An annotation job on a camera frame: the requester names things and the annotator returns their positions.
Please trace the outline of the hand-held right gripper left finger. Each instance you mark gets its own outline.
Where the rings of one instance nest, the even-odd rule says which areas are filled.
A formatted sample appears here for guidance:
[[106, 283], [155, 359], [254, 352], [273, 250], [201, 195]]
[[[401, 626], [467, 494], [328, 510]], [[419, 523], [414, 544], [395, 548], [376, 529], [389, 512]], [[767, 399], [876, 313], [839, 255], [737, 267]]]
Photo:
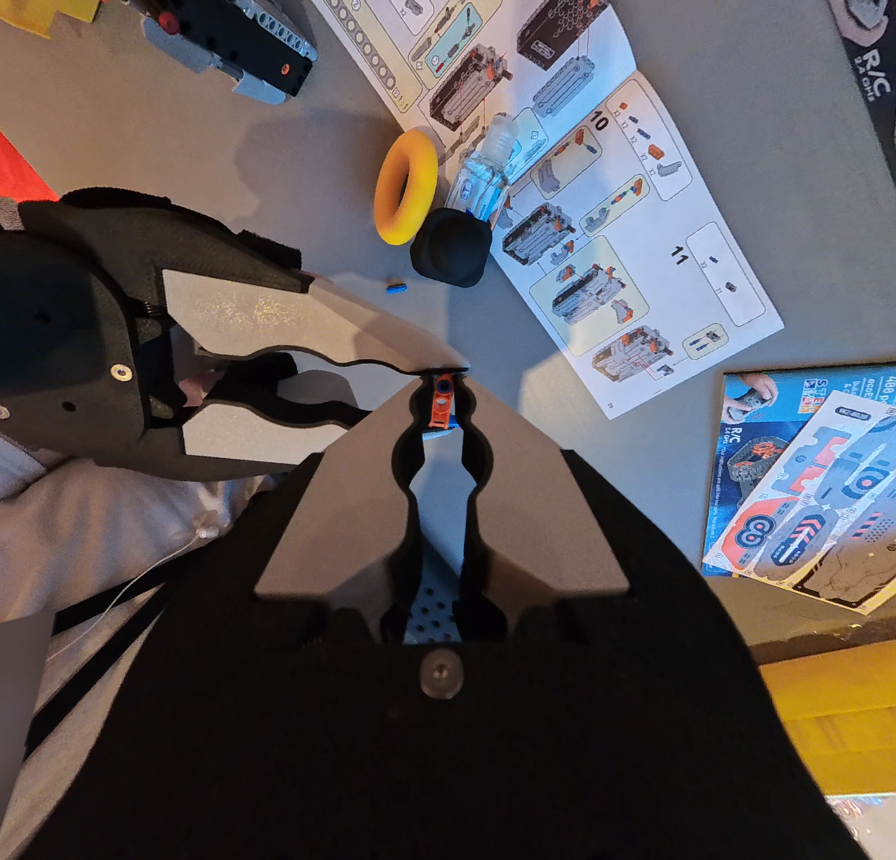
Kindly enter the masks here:
[[424, 459], [429, 378], [408, 384], [333, 442], [255, 586], [360, 613], [378, 642], [400, 641], [421, 578], [409, 489]]

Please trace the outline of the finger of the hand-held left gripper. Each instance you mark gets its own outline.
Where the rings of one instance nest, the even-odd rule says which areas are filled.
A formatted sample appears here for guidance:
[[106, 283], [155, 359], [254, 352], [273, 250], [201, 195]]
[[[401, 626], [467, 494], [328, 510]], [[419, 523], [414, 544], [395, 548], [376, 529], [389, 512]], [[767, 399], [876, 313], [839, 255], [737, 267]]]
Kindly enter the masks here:
[[298, 350], [337, 365], [382, 364], [406, 374], [469, 369], [444, 340], [328, 280], [297, 293], [173, 270], [162, 279], [168, 313], [218, 357]]
[[297, 464], [369, 413], [337, 373], [297, 373], [274, 392], [220, 381], [183, 425], [184, 450], [196, 457]]

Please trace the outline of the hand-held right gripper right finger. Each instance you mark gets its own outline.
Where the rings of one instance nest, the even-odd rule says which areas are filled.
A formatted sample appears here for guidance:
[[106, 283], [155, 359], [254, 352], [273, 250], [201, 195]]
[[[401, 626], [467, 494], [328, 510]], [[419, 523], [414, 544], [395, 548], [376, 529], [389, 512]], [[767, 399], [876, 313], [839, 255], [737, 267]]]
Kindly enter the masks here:
[[618, 563], [560, 446], [468, 376], [455, 391], [467, 505], [455, 623], [501, 641], [530, 608], [625, 595]]

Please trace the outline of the grey desk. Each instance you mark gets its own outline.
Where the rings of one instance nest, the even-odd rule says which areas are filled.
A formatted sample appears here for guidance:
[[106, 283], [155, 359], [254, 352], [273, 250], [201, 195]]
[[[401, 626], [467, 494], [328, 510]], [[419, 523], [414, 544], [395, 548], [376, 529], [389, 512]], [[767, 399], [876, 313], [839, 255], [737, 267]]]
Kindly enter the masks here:
[[[305, 268], [441, 336], [699, 564], [722, 375], [894, 358], [894, 185], [827, 0], [613, 0], [646, 75], [785, 328], [608, 420], [494, 261], [463, 289], [373, 224], [392, 113], [308, 0], [297, 98], [234, 95], [151, 48], [121, 4], [46, 39], [2, 23], [2, 133], [57, 194], [168, 196], [292, 245]], [[388, 295], [389, 282], [408, 290]]]

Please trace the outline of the person's left hand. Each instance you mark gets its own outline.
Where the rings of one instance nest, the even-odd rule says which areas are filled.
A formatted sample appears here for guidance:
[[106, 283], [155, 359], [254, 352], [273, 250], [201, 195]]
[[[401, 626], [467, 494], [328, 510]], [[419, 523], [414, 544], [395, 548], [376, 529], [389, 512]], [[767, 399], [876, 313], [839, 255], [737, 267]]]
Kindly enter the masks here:
[[218, 384], [222, 377], [222, 372], [208, 370], [179, 381], [177, 386], [184, 394], [184, 407], [201, 406], [208, 393]]

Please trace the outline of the black perforated office chair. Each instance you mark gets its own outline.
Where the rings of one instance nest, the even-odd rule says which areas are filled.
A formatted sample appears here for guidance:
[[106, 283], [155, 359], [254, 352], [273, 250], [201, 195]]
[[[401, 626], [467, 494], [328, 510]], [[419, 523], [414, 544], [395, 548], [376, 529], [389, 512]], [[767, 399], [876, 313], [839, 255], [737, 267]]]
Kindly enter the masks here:
[[424, 539], [420, 589], [411, 606], [404, 644], [433, 645], [461, 641], [454, 619], [454, 602], [459, 597], [459, 585], [459, 576]]

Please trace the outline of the orange traffic cone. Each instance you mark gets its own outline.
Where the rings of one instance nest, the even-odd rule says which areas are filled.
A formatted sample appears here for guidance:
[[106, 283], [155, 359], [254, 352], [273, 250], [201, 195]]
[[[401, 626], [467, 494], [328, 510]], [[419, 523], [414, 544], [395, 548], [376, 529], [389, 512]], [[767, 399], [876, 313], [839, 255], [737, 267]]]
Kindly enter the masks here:
[[16, 203], [57, 202], [59, 196], [13, 144], [0, 134], [1, 197]]

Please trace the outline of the black rubber tyre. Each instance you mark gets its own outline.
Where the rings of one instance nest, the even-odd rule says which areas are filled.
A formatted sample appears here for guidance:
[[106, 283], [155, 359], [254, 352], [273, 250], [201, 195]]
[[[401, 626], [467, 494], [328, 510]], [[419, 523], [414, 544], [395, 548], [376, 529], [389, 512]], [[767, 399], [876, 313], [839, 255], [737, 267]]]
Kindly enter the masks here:
[[432, 210], [415, 236], [409, 256], [420, 275], [456, 287], [481, 280], [492, 243], [486, 220], [450, 208]]

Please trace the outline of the person's white shirt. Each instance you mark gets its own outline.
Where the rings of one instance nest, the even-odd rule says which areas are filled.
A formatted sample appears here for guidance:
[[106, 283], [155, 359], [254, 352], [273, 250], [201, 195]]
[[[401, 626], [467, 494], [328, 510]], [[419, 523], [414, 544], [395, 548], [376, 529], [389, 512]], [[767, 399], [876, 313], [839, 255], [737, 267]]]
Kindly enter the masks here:
[[[98, 600], [84, 622], [51, 638], [34, 710], [72, 685], [157, 591], [112, 608], [125, 586], [148, 586], [163, 563], [225, 536], [252, 498], [279, 480], [166, 480], [2, 438], [2, 623]], [[23, 760], [2, 825], [2, 858], [22, 858], [73, 784], [151, 628]]]

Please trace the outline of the blue covered booklet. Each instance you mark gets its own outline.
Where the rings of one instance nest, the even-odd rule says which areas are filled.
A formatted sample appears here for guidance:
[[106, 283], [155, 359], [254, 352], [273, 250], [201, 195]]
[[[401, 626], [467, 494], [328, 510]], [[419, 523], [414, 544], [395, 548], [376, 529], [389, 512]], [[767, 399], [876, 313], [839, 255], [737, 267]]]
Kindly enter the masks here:
[[894, 364], [728, 374], [702, 570], [869, 615], [894, 597]]

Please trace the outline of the clear sanitizer bottle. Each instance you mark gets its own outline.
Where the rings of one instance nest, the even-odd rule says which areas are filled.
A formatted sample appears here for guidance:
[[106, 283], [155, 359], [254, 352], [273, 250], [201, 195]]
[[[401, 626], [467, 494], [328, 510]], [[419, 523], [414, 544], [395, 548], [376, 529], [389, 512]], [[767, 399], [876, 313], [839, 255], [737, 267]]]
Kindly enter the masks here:
[[513, 117], [506, 113], [493, 117], [480, 145], [463, 158], [445, 208], [468, 213], [495, 227], [509, 188], [507, 166], [518, 134]]

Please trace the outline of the sticker sheet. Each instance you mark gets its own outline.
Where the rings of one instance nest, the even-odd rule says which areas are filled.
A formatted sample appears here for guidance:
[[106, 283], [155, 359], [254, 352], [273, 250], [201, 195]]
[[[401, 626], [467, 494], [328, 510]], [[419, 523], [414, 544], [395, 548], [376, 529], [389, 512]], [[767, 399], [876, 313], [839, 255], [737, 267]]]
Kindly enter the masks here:
[[798, 426], [745, 424], [722, 442], [702, 559], [869, 615], [894, 597], [894, 405], [829, 392]]

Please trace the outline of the black grey brick assembly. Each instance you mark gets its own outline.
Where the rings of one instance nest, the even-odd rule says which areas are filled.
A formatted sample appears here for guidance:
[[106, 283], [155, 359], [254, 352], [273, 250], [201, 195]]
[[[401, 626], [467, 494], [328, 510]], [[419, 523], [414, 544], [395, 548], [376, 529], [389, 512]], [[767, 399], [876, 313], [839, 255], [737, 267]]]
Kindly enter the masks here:
[[277, 105], [299, 93], [317, 60], [274, 0], [120, 0], [149, 44], [185, 69], [219, 70], [233, 92]]

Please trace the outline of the open instruction booklet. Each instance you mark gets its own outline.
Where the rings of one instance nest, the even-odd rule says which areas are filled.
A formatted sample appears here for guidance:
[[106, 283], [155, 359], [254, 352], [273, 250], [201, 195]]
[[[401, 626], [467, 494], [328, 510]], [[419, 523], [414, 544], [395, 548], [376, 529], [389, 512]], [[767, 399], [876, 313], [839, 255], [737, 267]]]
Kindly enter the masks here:
[[517, 125], [491, 253], [607, 418], [782, 328], [610, 0], [311, 0], [453, 182]]

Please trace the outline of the clear plastic bags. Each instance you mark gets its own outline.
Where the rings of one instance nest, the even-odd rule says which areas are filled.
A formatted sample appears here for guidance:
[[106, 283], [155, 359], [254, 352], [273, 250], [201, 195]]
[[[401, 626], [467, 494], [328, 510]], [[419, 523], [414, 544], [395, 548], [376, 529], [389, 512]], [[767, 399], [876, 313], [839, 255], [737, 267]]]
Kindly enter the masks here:
[[895, 858], [894, 792], [828, 796], [825, 800], [870, 858]]

